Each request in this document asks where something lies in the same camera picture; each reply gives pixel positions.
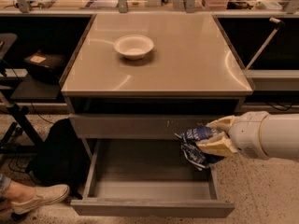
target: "beige tabletop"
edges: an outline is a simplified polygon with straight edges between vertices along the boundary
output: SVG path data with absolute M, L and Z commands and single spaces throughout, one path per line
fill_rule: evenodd
M 114 49 L 123 35 L 154 42 L 144 59 Z M 252 88 L 210 13 L 97 13 L 62 89 L 70 96 L 239 96 Z

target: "gray cabinet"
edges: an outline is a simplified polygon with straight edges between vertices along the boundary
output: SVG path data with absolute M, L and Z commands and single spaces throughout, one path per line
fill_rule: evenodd
M 128 34 L 149 36 L 155 50 L 142 61 L 123 59 L 113 42 Z M 220 200 L 217 170 L 194 169 L 175 137 L 231 115 L 252 93 L 209 13 L 97 13 L 62 93 L 92 159 L 83 200 L 71 203 L 79 215 L 227 217 L 234 210 Z

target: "sneaker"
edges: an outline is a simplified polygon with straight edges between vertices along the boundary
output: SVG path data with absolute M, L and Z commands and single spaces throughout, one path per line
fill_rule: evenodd
M 11 202 L 13 212 L 20 215 L 28 213 L 43 205 L 52 205 L 63 201 L 69 194 L 67 185 L 55 185 L 47 188 L 36 187 L 35 196 L 25 203 Z

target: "floor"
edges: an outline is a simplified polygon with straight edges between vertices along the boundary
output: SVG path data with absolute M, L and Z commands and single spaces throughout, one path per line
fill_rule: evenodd
M 41 115 L 43 119 L 54 122 L 65 118 L 65 115 Z M 28 119 L 42 138 L 47 136 L 50 123 L 38 115 L 28 115 Z M 7 130 L 12 118 L 0 115 L 0 136 Z M 18 137 L 21 144 L 30 140 L 25 134 Z M 11 171 L 23 170 L 30 155 L 16 157 L 6 156 L 1 172 L 14 180 L 30 186 L 35 183 L 27 174 Z M 179 218 L 179 217 L 81 217 L 70 207 L 70 200 L 52 206 L 44 206 L 32 211 L 19 223 L 209 223 L 209 224 L 287 224 L 298 223 L 299 218 L 299 163 L 272 159 L 269 161 L 250 160 L 236 154 L 217 164 L 218 183 L 221 199 L 235 204 L 235 210 L 227 218 Z M 0 223 L 16 223 L 11 218 L 0 220 Z

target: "black cable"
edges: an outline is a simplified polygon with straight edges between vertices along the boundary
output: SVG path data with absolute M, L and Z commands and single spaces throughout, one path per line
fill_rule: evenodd
M 8 8 L 8 7 L 16 7 L 16 5 L 13 3 L 12 5 L 7 5 L 7 6 L 3 7 L 3 8 Z
M 11 172 L 16 172 L 16 173 L 24 174 L 24 175 L 29 175 L 30 179 L 31 179 L 35 184 L 41 186 L 41 183 L 40 183 L 39 181 L 36 181 L 30 174 L 28 174 L 28 173 L 26 173 L 26 172 L 24 172 L 24 171 L 20 171 L 20 170 L 16 170 L 16 169 L 12 168 L 11 163 L 13 162 L 13 160 L 15 159 L 15 157 L 16 157 L 17 155 L 20 155 L 20 153 L 15 153 L 15 155 L 10 159 L 10 162 L 9 162 L 9 164 L 8 164 L 8 168 L 9 168 L 9 170 L 10 170 Z
M 0 109 L 0 113 L 1 113 L 1 114 L 5 114 L 5 115 L 8 115 L 8 112 L 3 111 L 3 110 L 1 110 L 1 109 Z
M 18 153 L 18 155 L 17 155 L 17 161 L 16 161 L 16 166 L 19 168 L 19 169 L 26 169 L 26 167 L 21 167 L 20 165 L 19 165 L 19 157 L 20 157 L 20 155 L 21 155 L 21 153 Z
M 278 107 L 276 107 L 275 105 L 272 105 L 272 104 L 270 104 L 270 103 L 268 103 L 268 102 L 265 102 L 265 103 L 266 103 L 267 105 L 269 105 L 269 106 L 275 108 L 275 109 L 278 110 L 278 111 L 288 111 L 288 110 L 290 110 L 294 105 L 296 105 L 296 103 L 292 103 L 292 104 L 290 104 L 290 105 L 288 105 L 288 106 L 286 106 L 286 105 L 281 105 L 280 103 L 276 103 L 277 105 L 283 107 L 283 108 L 278 108 Z
M 39 115 L 39 113 L 37 112 L 37 110 L 35 109 L 35 107 L 34 107 L 34 105 L 32 104 L 32 102 L 31 102 L 30 104 L 31 104 L 32 108 L 34 109 L 34 111 L 36 112 L 36 114 L 37 114 L 41 119 L 43 119 L 44 121 L 46 121 L 46 122 L 48 122 L 48 123 L 54 124 L 53 122 L 48 121 L 47 119 L 42 118 L 42 117 Z

